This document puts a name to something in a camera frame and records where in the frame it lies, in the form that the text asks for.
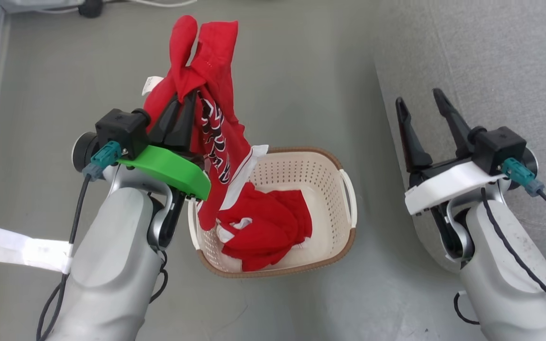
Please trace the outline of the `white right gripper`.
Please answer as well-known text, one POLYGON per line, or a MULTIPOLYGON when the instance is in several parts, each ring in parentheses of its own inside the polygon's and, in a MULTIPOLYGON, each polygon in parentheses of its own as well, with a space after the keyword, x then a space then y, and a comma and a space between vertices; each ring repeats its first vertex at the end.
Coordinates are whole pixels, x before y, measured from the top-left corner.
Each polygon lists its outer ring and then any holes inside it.
MULTIPOLYGON (((464 121, 462 115, 459 114, 457 108, 449 101, 442 89, 434 88, 433 96, 439 113, 446 119, 449 126, 456 146, 456 157, 470 157, 474 148, 473 143, 468 140, 471 128, 464 121)), ((420 175, 414 172, 430 168, 433 160, 420 144, 411 124, 412 116, 410 111, 401 97, 396 99, 396 114, 405 166, 407 172, 411 173, 409 175, 410 188, 405 192, 405 205, 409 215, 416 215, 419 212, 425 211, 425 209, 467 194, 477 188, 483 188, 485 184, 496 182, 503 178, 502 173, 500 175, 488 175, 473 161, 470 161, 455 165, 430 179, 416 184, 420 179, 420 175)))

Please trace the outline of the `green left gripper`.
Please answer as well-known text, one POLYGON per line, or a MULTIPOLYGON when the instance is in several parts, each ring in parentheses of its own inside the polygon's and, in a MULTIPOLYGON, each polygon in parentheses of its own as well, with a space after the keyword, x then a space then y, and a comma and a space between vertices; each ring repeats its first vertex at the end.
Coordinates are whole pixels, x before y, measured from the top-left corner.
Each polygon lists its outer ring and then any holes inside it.
POLYGON ((173 153, 190 151, 196 100, 197 90, 186 95, 183 103, 175 93, 150 130, 152 145, 148 145, 135 159, 120 158, 118 162, 138 169, 188 196, 206 200, 211 190, 208 176, 196 164, 173 153), (154 145, 171 145, 173 151, 154 145))

